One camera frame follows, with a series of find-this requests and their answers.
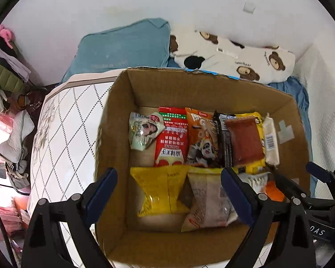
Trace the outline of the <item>orange panda snack packet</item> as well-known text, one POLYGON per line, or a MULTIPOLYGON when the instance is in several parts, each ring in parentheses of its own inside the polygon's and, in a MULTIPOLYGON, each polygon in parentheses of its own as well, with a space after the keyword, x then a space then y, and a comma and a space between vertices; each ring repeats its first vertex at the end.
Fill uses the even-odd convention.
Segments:
POLYGON ((186 164, 197 167, 219 167, 217 128, 213 115, 185 108, 188 121, 189 148, 186 164))

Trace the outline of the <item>dark red-brown snack packet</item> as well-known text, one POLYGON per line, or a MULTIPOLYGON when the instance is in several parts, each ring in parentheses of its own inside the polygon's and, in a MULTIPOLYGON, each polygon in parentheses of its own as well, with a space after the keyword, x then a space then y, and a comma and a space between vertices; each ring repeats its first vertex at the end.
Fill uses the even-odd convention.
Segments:
POLYGON ((234 166, 246 165, 264 158, 263 145, 254 117, 227 120, 226 126, 231 135, 234 166))

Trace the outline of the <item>cardboard milk carton box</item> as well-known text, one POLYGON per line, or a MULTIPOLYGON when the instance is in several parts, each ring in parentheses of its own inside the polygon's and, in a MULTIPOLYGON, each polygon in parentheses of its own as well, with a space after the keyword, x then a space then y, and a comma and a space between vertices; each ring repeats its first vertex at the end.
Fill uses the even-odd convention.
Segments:
POLYGON ((111 261, 143 267, 194 267, 229 260, 248 227, 233 223, 226 228, 181 233, 176 219, 143 224, 137 218, 141 192, 131 177, 132 166, 149 166, 152 152, 131 152, 129 115, 150 114, 158 107, 190 107, 226 114, 258 112, 276 124, 292 128, 293 139, 279 145, 278 170, 296 179, 309 192, 305 166, 309 150, 294 98, 272 87, 236 80, 225 75, 174 70, 129 68, 111 87, 98 128, 95 168, 101 176, 108 168, 118 173, 117 185, 95 228, 98 243, 111 261))

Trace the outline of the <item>white bear print pillow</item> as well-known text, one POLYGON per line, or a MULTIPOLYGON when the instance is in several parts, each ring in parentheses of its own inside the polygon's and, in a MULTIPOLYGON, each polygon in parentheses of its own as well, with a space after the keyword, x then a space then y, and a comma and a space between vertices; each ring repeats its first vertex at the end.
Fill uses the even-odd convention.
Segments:
POLYGON ((179 67, 270 84, 284 82, 295 55, 280 47, 248 47, 226 38, 179 27, 171 31, 169 51, 179 67))

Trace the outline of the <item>teal blue pillow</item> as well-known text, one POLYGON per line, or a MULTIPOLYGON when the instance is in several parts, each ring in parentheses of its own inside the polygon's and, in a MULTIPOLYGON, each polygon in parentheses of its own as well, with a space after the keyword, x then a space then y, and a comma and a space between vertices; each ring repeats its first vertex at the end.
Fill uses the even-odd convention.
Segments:
POLYGON ((143 19, 131 25, 84 36, 62 78, 74 74, 103 73, 128 67, 166 67, 171 28, 162 18, 143 19))

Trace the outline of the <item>white textured blanket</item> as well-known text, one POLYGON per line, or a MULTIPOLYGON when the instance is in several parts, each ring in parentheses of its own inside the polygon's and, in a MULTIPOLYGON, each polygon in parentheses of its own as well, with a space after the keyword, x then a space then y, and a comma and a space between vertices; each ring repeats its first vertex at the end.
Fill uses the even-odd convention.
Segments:
POLYGON ((309 95, 314 162, 335 171, 335 31, 322 31, 295 64, 309 95))

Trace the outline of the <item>black grey snack packet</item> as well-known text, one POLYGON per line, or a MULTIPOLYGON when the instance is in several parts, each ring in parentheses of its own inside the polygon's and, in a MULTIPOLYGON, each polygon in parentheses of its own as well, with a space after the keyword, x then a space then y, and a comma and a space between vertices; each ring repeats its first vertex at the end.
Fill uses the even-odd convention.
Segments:
POLYGON ((220 165, 224 168, 233 167, 234 165, 231 135, 226 126, 226 121, 235 118, 236 115, 234 114, 214 112, 213 120, 217 128, 220 165))

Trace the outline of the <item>blue bed sheet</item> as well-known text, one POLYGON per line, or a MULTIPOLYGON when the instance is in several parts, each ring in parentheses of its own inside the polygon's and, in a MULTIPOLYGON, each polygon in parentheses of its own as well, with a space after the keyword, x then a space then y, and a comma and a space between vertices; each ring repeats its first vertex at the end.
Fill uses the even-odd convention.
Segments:
POLYGON ((306 171, 313 159, 309 97, 295 77, 285 82, 263 85, 248 80, 206 71, 167 68, 161 84, 163 107, 191 107, 226 114, 259 112, 270 114, 277 131, 292 130, 294 138, 279 144, 280 170, 315 195, 317 179, 306 171))

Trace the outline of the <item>beige yellow-top snack packet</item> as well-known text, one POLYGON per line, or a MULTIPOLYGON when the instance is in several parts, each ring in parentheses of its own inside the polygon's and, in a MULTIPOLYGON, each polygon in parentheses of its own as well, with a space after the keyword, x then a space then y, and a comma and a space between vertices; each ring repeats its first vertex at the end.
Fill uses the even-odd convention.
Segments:
POLYGON ((238 215, 221 185, 221 169, 194 167, 188 171, 188 179, 194 200, 182 232, 226 227, 237 220, 238 215))

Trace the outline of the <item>pile of clothes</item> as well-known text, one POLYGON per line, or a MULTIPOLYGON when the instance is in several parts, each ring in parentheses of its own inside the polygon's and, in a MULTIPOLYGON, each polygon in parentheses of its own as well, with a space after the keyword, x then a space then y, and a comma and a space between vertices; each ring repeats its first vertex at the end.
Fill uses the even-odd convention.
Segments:
POLYGON ((0 37, 0 178, 28 195, 34 133, 48 91, 31 81, 32 71, 15 45, 14 33, 11 44, 13 49, 0 37))

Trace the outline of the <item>yellow snack packet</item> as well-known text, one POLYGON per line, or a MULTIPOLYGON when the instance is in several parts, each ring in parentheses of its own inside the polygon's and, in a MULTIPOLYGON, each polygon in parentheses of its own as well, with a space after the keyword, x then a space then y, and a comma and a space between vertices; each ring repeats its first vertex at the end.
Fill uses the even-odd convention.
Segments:
POLYGON ((190 209, 178 199, 188 170, 186 165, 131 167, 131 176, 145 195, 138 216, 189 212, 190 209))

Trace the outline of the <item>white wall hook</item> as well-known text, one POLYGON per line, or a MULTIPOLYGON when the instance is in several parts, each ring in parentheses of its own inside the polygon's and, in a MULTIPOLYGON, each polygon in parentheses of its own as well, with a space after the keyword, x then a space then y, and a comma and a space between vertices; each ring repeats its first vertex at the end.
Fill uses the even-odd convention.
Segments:
POLYGON ((248 14, 253 14, 255 11, 255 4, 253 2, 246 1, 244 3, 243 11, 248 14))

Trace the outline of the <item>pink plush toy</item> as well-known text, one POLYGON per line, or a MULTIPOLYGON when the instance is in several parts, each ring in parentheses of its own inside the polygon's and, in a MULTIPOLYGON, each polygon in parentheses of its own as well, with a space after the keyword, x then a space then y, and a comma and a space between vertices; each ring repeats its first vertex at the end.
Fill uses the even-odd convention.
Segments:
POLYGON ((11 41, 13 39, 13 33, 3 24, 0 25, 0 37, 4 39, 5 43, 10 49, 13 49, 13 45, 11 44, 11 41))

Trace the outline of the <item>round white floral tabletop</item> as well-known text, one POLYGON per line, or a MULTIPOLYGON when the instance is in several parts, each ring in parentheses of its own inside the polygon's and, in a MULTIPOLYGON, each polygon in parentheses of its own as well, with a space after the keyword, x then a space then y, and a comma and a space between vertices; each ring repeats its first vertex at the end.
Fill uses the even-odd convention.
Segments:
POLYGON ((95 180, 98 128, 123 71, 74 75, 46 97, 32 147, 29 211, 41 198, 65 200, 95 180))

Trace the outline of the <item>green white snack packet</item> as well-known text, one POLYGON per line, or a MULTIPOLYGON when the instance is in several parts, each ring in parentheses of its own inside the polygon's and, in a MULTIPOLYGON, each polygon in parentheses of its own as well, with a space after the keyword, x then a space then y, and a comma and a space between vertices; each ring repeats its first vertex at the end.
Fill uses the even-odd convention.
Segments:
POLYGON ((131 112, 129 116, 129 143, 131 149, 144 151, 164 128, 164 118, 160 113, 142 115, 131 112))

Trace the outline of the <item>white chocolate cookie packet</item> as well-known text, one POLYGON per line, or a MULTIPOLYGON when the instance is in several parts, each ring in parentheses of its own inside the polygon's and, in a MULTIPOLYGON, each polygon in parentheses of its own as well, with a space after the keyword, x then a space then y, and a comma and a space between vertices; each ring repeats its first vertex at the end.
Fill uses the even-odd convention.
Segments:
POLYGON ((269 172, 263 172, 260 174, 240 173, 238 176, 242 182, 249 184, 257 194, 266 194, 269 172))

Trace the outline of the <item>red snack packet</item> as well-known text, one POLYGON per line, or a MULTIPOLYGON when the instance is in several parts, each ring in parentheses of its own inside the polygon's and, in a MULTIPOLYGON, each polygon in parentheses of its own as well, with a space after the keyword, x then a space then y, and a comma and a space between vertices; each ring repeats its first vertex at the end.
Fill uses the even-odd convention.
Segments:
POLYGON ((159 107, 164 130, 155 146, 154 167, 184 165, 188 152, 188 121, 182 108, 159 107))

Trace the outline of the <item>cream white barcode packet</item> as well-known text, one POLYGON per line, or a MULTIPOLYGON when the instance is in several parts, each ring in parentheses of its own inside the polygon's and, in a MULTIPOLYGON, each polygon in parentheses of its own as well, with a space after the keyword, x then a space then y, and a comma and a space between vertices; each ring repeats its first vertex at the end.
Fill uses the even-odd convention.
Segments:
POLYGON ((263 121, 263 134, 266 163, 271 166, 278 166, 280 164, 278 140, 274 120, 268 114, 263 121))

